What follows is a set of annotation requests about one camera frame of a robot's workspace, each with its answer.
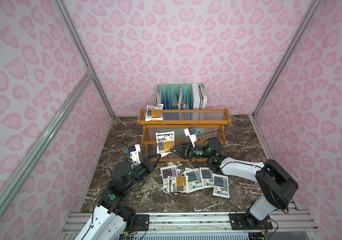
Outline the yellow coffee bag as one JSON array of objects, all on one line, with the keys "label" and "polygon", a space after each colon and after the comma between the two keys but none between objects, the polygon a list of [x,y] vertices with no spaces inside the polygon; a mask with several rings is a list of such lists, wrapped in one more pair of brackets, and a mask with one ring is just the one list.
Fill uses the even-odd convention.
[{"label": "yellow coffee bag", "polygon": [[162,121],[164,104],[147,106],[145,121]]},{"label": "yellow coffee bag", "polygon": [[157,153],[161,154],[162,157],[170,154],[171,149],[175,146],[174,139],[174,131],[166,133],[156,133]]},{"label": "yellow coffee bag", "polygon": [[168,192],[188,193],[188,176],[168,177]]}]

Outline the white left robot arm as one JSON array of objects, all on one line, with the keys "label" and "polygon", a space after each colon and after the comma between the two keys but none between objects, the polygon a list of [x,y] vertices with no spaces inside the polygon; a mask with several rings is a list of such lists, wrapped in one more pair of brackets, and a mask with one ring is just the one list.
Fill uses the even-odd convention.
[{"label": "white left robot arm", "polygon": [[77,240],[116,240],[135,224],[136,212],[127,206],[130,190],[155,169],[161,154],[145,157],[132,167],[128,162],[117,164],[111,173],[111,181],[96,200],[86,225]]}]

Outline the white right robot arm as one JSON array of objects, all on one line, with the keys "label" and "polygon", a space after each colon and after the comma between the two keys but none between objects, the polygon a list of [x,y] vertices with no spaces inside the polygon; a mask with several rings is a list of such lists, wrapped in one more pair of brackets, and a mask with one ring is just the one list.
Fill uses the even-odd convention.
[{"label": "white right robot arm", "polygon": [[203,145],[181,143],[173,147],[171,153],[190,161],[206,159],[208,168],[217,177],[235,176],[258,183],[262,196],[244,214],[245,222],[252,228],[266,221],[275,210],[288,209],[299,185],[277,161],[239,161],[224,155],[223,150],[224,146],[219,139],[210,138]]}]

